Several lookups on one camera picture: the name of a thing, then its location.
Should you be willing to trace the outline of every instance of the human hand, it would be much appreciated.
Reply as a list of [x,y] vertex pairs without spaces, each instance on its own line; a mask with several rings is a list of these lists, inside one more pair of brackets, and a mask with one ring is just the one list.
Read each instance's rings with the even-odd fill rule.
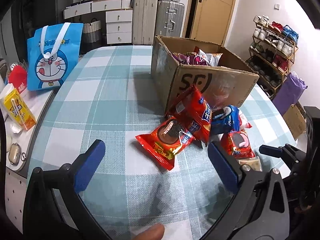
[[164,225],[163,224],[155,224],[149,227],[147,230],[138,234],[132,240],[161,240],[164,234]]

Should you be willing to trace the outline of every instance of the cardboard box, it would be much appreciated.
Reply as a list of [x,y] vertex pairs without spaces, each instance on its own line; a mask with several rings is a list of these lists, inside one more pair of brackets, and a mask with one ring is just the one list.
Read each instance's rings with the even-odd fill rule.
[[295,140],[307,130],[306,121],[296,105],[289,107],[288,111],[283,115],[283,119]]
[[[183,65],[171,52],[186,53],[198,46],[205,53],[223,53],[218,67]],[[212,95],[226,95],[224,105],[241,106],[259,79],[259,75],[237,55],[221,45],[193,39],[156,36],[153,41],[151,75],[167,111],[172,100],[190,85],[202,92],[212,106]]]

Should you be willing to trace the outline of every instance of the white drawer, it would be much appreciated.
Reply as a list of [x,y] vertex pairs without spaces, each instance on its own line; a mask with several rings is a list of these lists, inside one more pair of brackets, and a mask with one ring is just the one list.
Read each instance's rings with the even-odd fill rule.
[[86,2],[75,6],[71,6],[70,8],[63,10],[63,16],[65,19],[68,19],[77,15],[82,15],[90,12],[91,2]]
[[121,9],[121,0],[101,0],[92,2],[91,11],[99,12],[105,10]]
[[121,9],[130,8],[131,0],[122,0]]
[[132,22],[107,23],[107,33],[132,32]]
[[132,32],[128,33],[107,33],[107,43],[131,43]]
[[132,22],[132,10],[117,10],[106,12],[106,23]]

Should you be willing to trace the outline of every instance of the white bag handle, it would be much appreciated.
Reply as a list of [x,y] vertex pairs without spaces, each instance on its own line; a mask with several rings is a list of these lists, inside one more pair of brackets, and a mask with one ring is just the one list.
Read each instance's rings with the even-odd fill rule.
[[48,28],[48,25],[47,26],[44,26],[42,28],[42,32],[41,32],[41,39],[40,39],[40,50],[41,50],[41,53],[42,53],[42,56],[46,59],[50,58],[53,54],[57,53],[59,47],[60,47],[60,44],[64,38],[64,35],[66,34],[69,26],[70,26],[71,23],[64,23],[59,34],[58,34],[58,37],[53,45],[53,48],[52,48],[52,51],[51,53],[50,52],[47,52],[46,54],[43,54],[43,50],[44,50],[44,39],[45,39],[45,33],[47,32],[47,28]]

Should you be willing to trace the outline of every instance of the blue doraemon bag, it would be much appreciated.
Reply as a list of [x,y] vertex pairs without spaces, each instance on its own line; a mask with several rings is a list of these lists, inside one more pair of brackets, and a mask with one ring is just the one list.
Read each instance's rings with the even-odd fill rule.
[[36,30],[28,39],[28,90],[59,87],[78,63],[82,23]]

